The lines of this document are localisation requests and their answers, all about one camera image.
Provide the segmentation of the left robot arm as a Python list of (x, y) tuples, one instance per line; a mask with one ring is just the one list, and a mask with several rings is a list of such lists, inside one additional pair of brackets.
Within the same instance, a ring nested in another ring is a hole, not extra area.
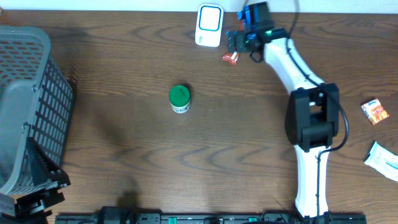
[(26, 142), (29, 167), (35, 185), (49, 185), (18, 198), (8, 205), (7, 196), (1, 197), (1, 223), (47, 223), (52, 214), (50, 207), (65, 200), (59, 191), (71, 184), (68, 174), (47, 156), (34, 138)]

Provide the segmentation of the green lid white jar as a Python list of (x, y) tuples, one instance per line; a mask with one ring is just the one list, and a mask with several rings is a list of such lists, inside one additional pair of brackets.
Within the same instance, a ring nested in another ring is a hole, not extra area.
[(169, 101), (176, 113), (186, 113), (190, 109), (190, 92), (183, 85), (175, 85), (169, 91)]

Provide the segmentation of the orange chocolate bar wrapper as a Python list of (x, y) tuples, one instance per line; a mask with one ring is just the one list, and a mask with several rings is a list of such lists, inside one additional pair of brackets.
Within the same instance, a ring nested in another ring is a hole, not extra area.
[(244, 30), (243, 22), (240, 22), (239, 29), (236, 31), (227, 31), (227, 52), (223, 56), (223, 60), (231, 65), (236, 65), (239, 58), (238, 38)]

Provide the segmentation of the orange Kleenex tissue pack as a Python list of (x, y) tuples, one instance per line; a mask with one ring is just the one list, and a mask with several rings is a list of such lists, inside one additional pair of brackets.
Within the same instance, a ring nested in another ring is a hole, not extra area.
[(361, 105), (361, 109), (373, 125), (389, 117), (377, 98)]

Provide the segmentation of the light blue wet wipes pack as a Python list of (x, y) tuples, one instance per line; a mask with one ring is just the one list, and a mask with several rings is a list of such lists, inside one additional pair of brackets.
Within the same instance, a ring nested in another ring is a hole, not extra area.
[(377, 141), (371, 147), (364, 163), (397, 182), (397, 155), (380, 146)]

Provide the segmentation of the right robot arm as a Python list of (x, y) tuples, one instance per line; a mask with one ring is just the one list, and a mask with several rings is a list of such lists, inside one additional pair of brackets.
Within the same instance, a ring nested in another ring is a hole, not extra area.
[(295, 209), (301, 223), (331, 223), (326, 201), (329, 153), (341, 149), (349, 122), (335, 83), (325, 83), (305, 63), (292, 39), (299, 14), (290, 29), (276, 27), (266, 2), (243, 6), (243, 28), (228, 32), (228, 52), (249, 53), (277, 74), (289, 94), (285, 132), (297, 156), (298, 188)]

